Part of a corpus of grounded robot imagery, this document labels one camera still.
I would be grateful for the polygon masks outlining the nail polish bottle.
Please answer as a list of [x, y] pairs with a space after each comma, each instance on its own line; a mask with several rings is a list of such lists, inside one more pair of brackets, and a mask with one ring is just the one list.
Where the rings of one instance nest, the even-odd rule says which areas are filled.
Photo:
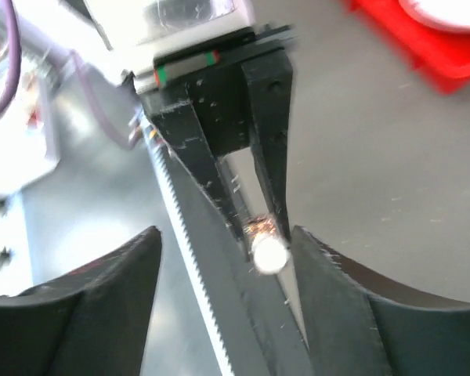
[[281, 236], [277, 221], [270, 214], [251, 217], [243, 225], [243, 230], [250, 244], [253, 244], [256, 238], [262, 235]]

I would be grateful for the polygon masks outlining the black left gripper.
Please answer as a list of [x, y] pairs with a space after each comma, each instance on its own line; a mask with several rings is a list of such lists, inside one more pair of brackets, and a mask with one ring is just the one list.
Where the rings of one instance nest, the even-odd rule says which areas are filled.
[[150, 122], [219, 211], [249, 260], [240, 210], [217, 157], [249, 146], [266, 206], [285, 240], [292, 26], [265, 25], [158, 60], [139, 97]]

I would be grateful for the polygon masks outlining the white nail polish brush cap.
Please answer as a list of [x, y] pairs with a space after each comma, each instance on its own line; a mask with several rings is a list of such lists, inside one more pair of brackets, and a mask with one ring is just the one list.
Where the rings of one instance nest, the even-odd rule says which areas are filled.
[[265, 275], [279, 273], [290, 258], [287, 243], [271, 233], [258, 234], [252, 241], [251, 252], [255, 268]]

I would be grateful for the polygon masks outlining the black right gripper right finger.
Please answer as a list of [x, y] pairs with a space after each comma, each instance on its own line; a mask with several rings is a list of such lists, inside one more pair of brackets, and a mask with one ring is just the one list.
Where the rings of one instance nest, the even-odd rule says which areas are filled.
[[385, 277], [301, 226], [291, 236], [316, 374], [470, 376], [470, 302]]

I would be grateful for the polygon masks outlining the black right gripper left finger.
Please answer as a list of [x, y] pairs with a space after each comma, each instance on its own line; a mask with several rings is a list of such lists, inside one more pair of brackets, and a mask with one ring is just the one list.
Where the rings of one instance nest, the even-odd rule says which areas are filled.
[[0, 375], [138, 375], [161, 265], [161, 232], [0, 296]]

